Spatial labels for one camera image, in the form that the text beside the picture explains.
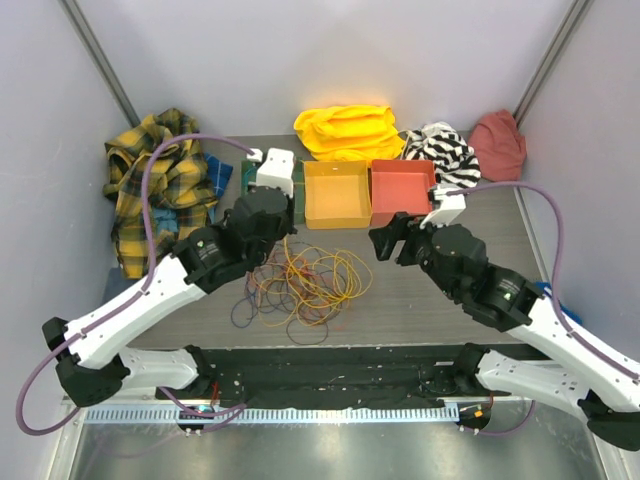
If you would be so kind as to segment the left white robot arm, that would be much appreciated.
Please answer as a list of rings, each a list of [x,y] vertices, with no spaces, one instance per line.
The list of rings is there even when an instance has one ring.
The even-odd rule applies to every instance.
[[[262,266],[275,244],[294,233],[295,200],[277,187],[257,186],[224,218],[178,242],[143,279],[93,312],[43,327],[55,370],[78,407],[122,390],[166,388],[179,398],[205,397],[216,372],[193,345],[171,351],[129,344],[169,314]]]

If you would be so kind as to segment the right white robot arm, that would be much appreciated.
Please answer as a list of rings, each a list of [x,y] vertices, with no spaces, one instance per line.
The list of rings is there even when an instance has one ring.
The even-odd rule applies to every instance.
[[[564,411],[603,441],[639,448],[639,364],[554,309],[552,298],[519,273],[491,263],[485,243],[461,225],[420,227],[399,212],[369,232],[378,260],[416,265],[474,321],[536,348],[556,367],[526,364],[468,343],[451,380],[465,395],[505,392]]]

